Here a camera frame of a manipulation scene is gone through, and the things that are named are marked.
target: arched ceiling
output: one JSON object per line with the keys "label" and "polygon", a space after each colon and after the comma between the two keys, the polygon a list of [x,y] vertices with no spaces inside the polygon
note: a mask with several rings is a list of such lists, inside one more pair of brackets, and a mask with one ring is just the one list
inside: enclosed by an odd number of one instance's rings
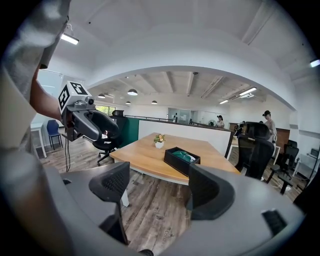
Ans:
{"label": "arched ceiling", "polygon": [[[314,73],[309,67],[310,60],[315,57],[312,49],[294,22],[273,0],[75,0],[71,1],[69,17],[73,36],[80,42],[74,47],[61,41],[54,55],[86,68],[87,72],[82,69],[79,75],[85,74],[87,86],[97,86],[92,88],[94,91],[107,91],[113,87],[122,92],[130,87],[122,80],[132,83],[146,94],[190,93],[193,97],[201,97],[211,82],[220,78],[217,87],[205,98],[218,100],[219,97],[221,101],[246,84],[257,86],[260,89],[258,92],[263,92],[261,94],[273,93],[294,108],[292,82]],[[183,35],[180,41],[175,41],[179,35]],[[158,43],[161,38],[164,42],[153,44],[151,39],[155,38]],[[171,41],[176,43],[172,49]],[[186,48],[175,56],[179,47],[177,44],[181,44],[181,48],[189,45],[189,51]],[[136,63],[133,61],[126,66],[132,59],[123,57],[136,53],[134,57],[138,65],[146,57],[144,49],[153,45],[154,52],[159,51],[158,59],[174,56],[180,65],[183,56],[189,55],[185,62],[193,58],[199,63],[195,66],[199,67],[208,67],[201,65],[199,58],[206,55],[201,49],[210,50],[211,47],[214,51],[220,47],[210,56],[209,61],[215,62],[219,51],[229,47],[229,56],[237,55],[237,60],[230,60],[227,55],[221,56],[228,62],[220,68],[222,61],[218,61],[215,70],[237,76],[201,70],[191,86],[190,69],[140,70],[136,72],[138,78],[134,77]],[[193,47],[197,46],[198,52],[192,52]],[[123,62],[117,62],[118,58],[122,58]],[[233,70],[230,63],[235,63]],[[171,77],[172,89],[164,72]]]}

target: person wearing cap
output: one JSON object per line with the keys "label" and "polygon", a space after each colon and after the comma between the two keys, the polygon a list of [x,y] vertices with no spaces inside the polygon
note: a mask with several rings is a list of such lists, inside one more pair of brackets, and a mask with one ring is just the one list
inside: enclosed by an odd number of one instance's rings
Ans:
{"label": "person wearing cap", "polygon": [[269,110],[266,110],[262,116],[266,119],[266,122],[264,124],[269,128],[270,131],[270,138],[268,139],[268,141],[272,143],[275,135],[277,134],[276,124],[271,119],[271,112]]}
{"label": "person wearing cap", "polygon": [[216,122],[215,126],[218,128],[225,128],[225,123],[224,123],[224,119],[223,119],[222,115],[217,115],[216,117],[219,119],[219,121]]}

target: fluorescent light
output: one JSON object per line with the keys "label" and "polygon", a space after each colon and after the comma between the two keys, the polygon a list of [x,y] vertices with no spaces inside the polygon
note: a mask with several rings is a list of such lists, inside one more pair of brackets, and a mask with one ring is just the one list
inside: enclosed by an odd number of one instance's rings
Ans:
{"label": "fluorescent light", "polygon": [[314,68],[318,65],[320,65],[320,59],[316,59],[316,60],[310,62],[311,68]]}
{"label": "fluorescent light", "polygon": [[248,93],[251,93],[251,92],[255,91],[256,89],[257,89],[256,87],[253,87],[253,88],[251,88],[249,90],[244,91],[243,93],[240,93],[239,95],[240,96],[246,95]]}
{"label": "fluorescent light", "polygon": [[78,39],[76,39],[76,38],[74,38],[74,37],[72,37],[72,36],[70,36],[70,35],[68,35],[68,34],[65,34],[65,33],[63,33],[63,34],[61,35],[61,39],[62,39],[62,40],[66,40],[66,41],[68,41],[69,43],[74,44],[74,45],[77,45],[77,44],[79,43],[79,40],[78,40]]}
{"label": "fluorescent light", "polygon": [[223,104],[223,103],[226,103],[226,102],[228,102],[229,100],[224,100],[224,101],[222,101],[222,102],[220,102],[219,104]]}
{"label": "fluorescent light", "polygon": [[130,89],[130,90],[128,90],[128,92],[127,92],[129,95],[132,95],[132,96],[136,96],[136,95],[138,95],[138,92],[137,92],[137,90],[136,89]]}

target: white partition wall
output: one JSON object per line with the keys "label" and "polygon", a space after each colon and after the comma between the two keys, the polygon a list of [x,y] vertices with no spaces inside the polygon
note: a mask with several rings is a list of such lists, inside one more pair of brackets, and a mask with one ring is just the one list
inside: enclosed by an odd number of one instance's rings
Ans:
{"label": "white partition wall", "polygon": [[209,142],[221,155],[225,155],[230,140],[230,131],[180,125],[166,122],[139,120],[138,139],[152,133],[168,134],[188,139]]}

